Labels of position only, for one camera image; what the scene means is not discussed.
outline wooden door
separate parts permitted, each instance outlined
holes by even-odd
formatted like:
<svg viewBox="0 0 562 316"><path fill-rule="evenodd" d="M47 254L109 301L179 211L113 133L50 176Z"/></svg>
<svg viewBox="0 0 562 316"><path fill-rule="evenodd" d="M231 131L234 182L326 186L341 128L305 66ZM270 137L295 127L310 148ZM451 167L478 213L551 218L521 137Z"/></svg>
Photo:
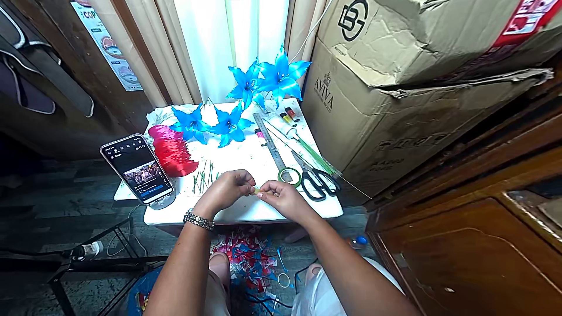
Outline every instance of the wooden door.
<svg viewBox="0 0 562 316"><path fill-rule="evenodd" d="M493 198L369 234L426 315L562 311L562 256Z"/></svg>

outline green floral tape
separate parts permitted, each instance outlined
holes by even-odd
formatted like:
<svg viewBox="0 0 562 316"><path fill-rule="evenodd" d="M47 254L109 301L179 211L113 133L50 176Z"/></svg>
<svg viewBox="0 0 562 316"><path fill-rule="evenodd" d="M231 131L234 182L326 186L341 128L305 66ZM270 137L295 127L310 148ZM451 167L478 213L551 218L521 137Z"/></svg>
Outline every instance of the green floral tape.
<svg viewBox="0 0 562 316"><path fill-rule="evenodd" d="M281 170L279 171L279 173L277 174L277 180L279 180L279 181L281 181L281 182L286 182L286 181L283 181L283 179L281 178L281 175L282 175L285 171L287 171L287 170L293 170L293 171L297 174L297 176L298 176L298 181L297 181L297 183L294 183L294 184L291 183L291 185L294 186L295 188L298 187L298 186L300 186L300 185L301 185L301 180L302 180L301 174L298 173L297 169L294 169L294 168L286 167L286 168L281 169Z"/></svg>

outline poster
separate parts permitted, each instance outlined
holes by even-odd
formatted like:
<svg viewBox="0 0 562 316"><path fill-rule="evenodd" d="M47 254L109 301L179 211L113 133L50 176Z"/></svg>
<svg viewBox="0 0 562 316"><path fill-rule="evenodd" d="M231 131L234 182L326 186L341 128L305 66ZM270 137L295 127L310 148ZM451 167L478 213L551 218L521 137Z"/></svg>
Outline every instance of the poster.
<svg viewBox="0 0 562 316"><path fill-rule="evenodd" d="M137 76L129 67L129 63L117 47L117 44L111 39L109 32L103 26L102 21L94 11L88 1L80 0L79 2L70 3L78 14L80 21L84 24L88 33L94 39L102 55L107 60L109 66L127 91L141 91L142 87Z"/></svg>

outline phone screen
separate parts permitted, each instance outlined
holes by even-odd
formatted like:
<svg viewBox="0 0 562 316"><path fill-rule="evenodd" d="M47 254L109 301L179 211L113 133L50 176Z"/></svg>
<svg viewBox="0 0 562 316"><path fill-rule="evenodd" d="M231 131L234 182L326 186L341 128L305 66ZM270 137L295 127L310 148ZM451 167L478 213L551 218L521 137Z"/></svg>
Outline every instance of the phone screen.
<svg viewBox="0 0 562 316"><path fill-rule="evenodd" d="M156 201L173 191L143 137L132 136L104 145L101 152L143 203Z"/></svg>

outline blue bottle cap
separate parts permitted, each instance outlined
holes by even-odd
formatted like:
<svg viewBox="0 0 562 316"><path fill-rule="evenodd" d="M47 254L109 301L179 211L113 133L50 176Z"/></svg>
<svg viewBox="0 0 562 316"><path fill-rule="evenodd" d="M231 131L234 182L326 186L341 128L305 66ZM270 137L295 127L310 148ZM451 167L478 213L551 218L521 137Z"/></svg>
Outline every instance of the blue bottle cap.
<svg viewBox="0 0 562 316"><path fill-rule="evenodd" d="M357 236L355 241L360 245L366 245L368 243L367 238L365 238L363 236Z"/></svg>

